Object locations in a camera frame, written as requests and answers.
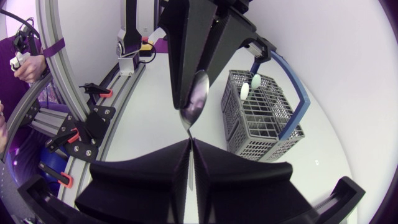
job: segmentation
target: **gray plastic basket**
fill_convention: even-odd
[[[297,125],[289,138],[279,134],[293,115],[282,89],[273,78],[261,75],[261,85],[251,90],[247,100],[240,100],[243,83],[251,83],[249,71],[230,70],[221,100],[227,150],[243,158],[270,162],[283,156],[304,132]]]

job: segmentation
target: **blue bar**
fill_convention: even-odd
[[[251,66],[250,73],[253,73],[254,75],[257,74],[259,67],[260,67],[260,64],[254,62],[253,65]]]
[[[279,140],[288,140],[293,130],[297,127],[300,120],[303,118],[311,102],[310,98],[307,95],[307,92],[305,91],[303,84],[301,83],[300,79],[296,76],[290,65],[277,53],[271,51],[271,54],[272,58],[276,62],[278,62],[278,64],[284,69],[287,76],[290,78],[290,81],[292,82],[298,94],[298,98],[300,99],[300,102],[298,103],[292,117],[287,122],[285,128],[279,133]]]

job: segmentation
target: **white background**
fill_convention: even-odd
[[[246,16],[291,64],[329,117],[373,217],[398,161],[398,47],[374,0],[255,0]]]
[[[7,37],[7,26],[6,26],[6,16],[0,14],[0,40]]]
[[[119,1],[70,0],[59,6],[78,84],[99,83],[116,64]],[[153,2],[139,0],[138,6],[138,29],[149,35]],[[367,223],[398,161],[398,47],[382,7],[374,0],[255,0],[249,8],[246,16],[258,33],[278,47],[334,126],[353,179],[366,191],[358,221]],[[8,0],[7,10],[34,16],[34,0]],[[9,35],[18,27],[7,18]]]

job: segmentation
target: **white table surface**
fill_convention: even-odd
[[[164,32],[158,29],[150,36],[150,40],[156,42],[157,38],[163,36]],[[253,60],[248,51],[236,51],[211,86],[205,109],[192,127],[193,137],[226,150],[220,102],[228,71],[249,70]],[[297,106],[299,98],[294,87],[276,61],[263,63],[258,72],[274,78],[290,105],[293,108]],[[326,114],[306,90],[311,105],[300,122],[305,138],[276,162],[286,161],[293,165],[291,182],[312,205],[316,205],[330,195],[342,176],[351,177],[351,171]],[[168,55],[157,54],[156,59],[147,64],[124,110],[106,161],[134,159],[187,138],[178,111],[173,107]],[[185,206],[184,222],[198,223],[195,188],[193,192],[187,190]],[[356,223],[356,220],[357,213],[354,210],[348,223]]]

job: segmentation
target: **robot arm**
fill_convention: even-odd
[[[118,33],[118,47],[116,53],[119,57],[127,57],[141,48],[141,35],[136,29],[137,1],[121,1],[121,28]]]
[[[271,59],[275,47],[256,34],[243,13],[251,0],[170,0],[159,26],[169,38],[169,64],[175,109],[188,104],[197,71],[204,70],[210,85],[236,50],[247,47],[256,62]]]

